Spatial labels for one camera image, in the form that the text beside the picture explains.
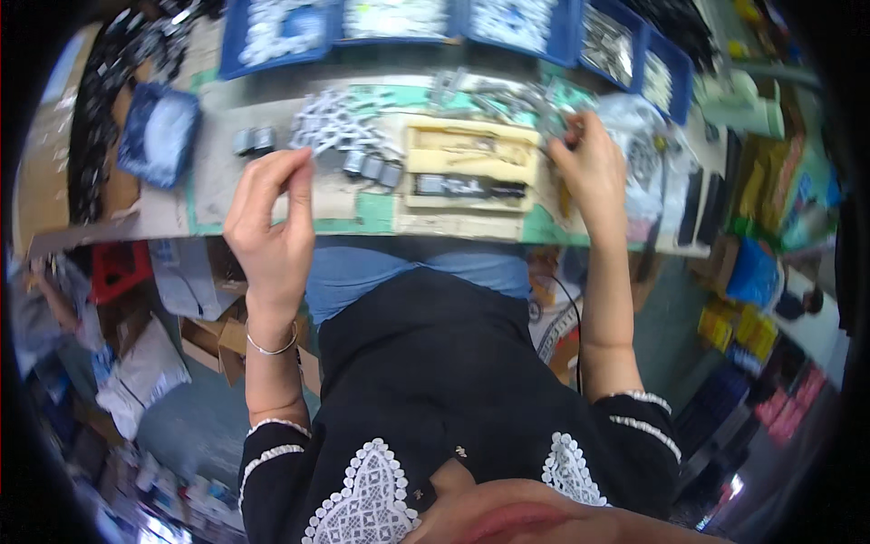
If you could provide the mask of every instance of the wrist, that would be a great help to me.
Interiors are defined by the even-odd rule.
[[[597,251],[602,252],[627,252],[628,241],[625,231],[613,230],[607,234],[592,234],[589,235],[589,246]]]
[[[261,299],[250,292],[245,298],[245,304],[248,310],[248,334],[258,346],[274,352],[290,342],[293,338],[296,307],[283,306],[277,309],[261,303]]]
[[[259,346],[267,352],[276,352],[293,340],[293,321],[289,323],[263,319],[257,316],[248,316],[248,336],[255,346]]]

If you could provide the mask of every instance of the blue jeans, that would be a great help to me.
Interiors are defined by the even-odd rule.
[[[305,287],[314,325],[418,266],[517,299],[527,299],[531,291],[521,245],[416,236],[318,236]]]

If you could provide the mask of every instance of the white lace embroidery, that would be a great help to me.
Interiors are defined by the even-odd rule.
[[[404,503],[408,480],[384,439],[366,442],[345,469],[345,487],[308,520],[302,544],[397,544],[420,524]]]
[[[255,426],[253,426],[251,428],[250,431],[248,431],[248,436],[251,436],[252,434],[254,434],[254,432],[257,431],[257,429],[259,429],[261,426],[265,425],[266,423],[280,423],[281,425],[291,426],[294,429],[296,429],[297,431],[299,431],[300,433],[304,434],[306,437],[311,438],[311,433],[309,433],[308,429],[306,429],[305,427],[303,427],[299,424],[293,423],[292,421],[279,420],[277,418],[267,418],[265,420],[259,421]]]
[[[652,402],[653,404],[657,404],[662,408],[665,408],[665,411],[670,415],[671,413],[671,405],[667,404],[667,400],[662,399],[655,393],[647,393],[646,391],[624,391],[623,393],[613,393],[612,397],[617,395],[628,395],[629,397],[639,400],[641,402]]]
[[[285,453],[302,453],[304,449],[301,446],[297,446],[296,444],[286,444],[284,446],[273,447],[271,450],[266,450],[262,452],[258,459],[255,459],[248,463],[247,467],[244,468],[244,474],[242,475],[242,486],[238,490],[238,509],[242,509],[242,500],[244,500],[244,484],[248,483],[248,476],[254,472],[254,469],[265,463],[269,459],[275,459],[279,455],[284,455]]]
[[[610,506],[598,484],[592,481],[583,450],[570,434],[553,433],[550,450],[541,481],[575,502],[593,507]]]
[[[651,434],[661,441],[662,444],[670,448],[673,452],[674,457],[677,458],[677,464],[679,464],[680,460],[683,458],[683,453],[677,447],[677,444],[671,440],[666,434],[661,432],[661,429],[658,427],[652,426],[645,421],[637,421],[634,418],[624,418],[619,415],[610,416],[610,421],[613,423],[619,423],[620,425],[625,425],[629,427],[633,427],[638,429],[639,431],[643,431],[644,433]]]

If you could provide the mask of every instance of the black cable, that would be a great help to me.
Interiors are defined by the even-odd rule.
[[[565,296],[568,297],[569,301],[571,301],[571,306],[574,306],[574,313],[577,314],[577,365],[574,368],[576,370],[576,378],[575,379],[577,380],[577,392],[582,395],[583,394],[583,385],[580,383],[580,310],[577,309],[577,303],[574,302],[574,298],[568,292],[568,289],[565,287],[565,284],[563,284],[561,281],[559,281],[559,278],[556,278],[555,276],[550,276],[550,277],[553,278],[556,281],[556,283],[559,284],[559,287],[562,288],[562,291],[565,292]]]

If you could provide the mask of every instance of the black top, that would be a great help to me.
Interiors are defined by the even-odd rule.
[[[437,498],[429,477],[450,458],[478,483],[542,481],[554,433],[568,433],[588,463],[587,487],[615,507],[667,517],[679,475],[670,408],[639,393],[590,405],[563,386],[535,353],[524,300],[417,268],[324,322],[319,336],[325,376],[311,437],[266,423],[244,444],[252,544],[299,542],[306,528],[312,536],[309,525],[352,483],[351,458],[376,438],[401,461],[401,498],[420,513]]]
[[[804,308],[803,298],[798,298],[786,289],[782,292],[780,302],[776,304],[774,311],[787,321],[795,321],[806,313],[806,308]]]

